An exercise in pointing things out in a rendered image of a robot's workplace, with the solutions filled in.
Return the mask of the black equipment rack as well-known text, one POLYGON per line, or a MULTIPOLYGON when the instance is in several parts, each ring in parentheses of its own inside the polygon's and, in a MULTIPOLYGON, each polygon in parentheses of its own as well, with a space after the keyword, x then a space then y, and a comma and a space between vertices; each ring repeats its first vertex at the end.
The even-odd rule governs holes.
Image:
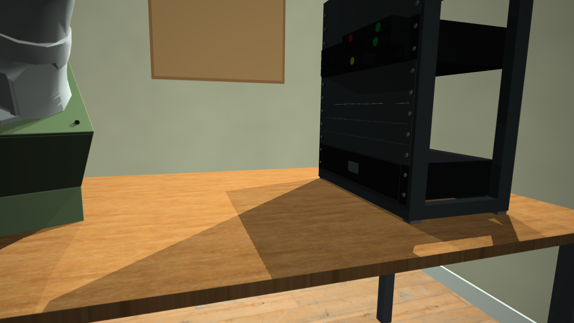
POLYGON ((442 1, 323 5, 318 176, 409 224, 510 204, 534 0, 507 27, 440 20, 442 1), (492 159, 429 149, 436 76, 499 69, 492 159))

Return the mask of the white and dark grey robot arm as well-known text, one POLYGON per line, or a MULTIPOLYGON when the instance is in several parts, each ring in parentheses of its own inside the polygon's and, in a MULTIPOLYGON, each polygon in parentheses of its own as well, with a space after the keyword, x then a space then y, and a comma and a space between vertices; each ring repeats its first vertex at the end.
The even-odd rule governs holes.
POLYGON ((0 0, 0 126, 66 108, 73 7, 74 0, 0 0))

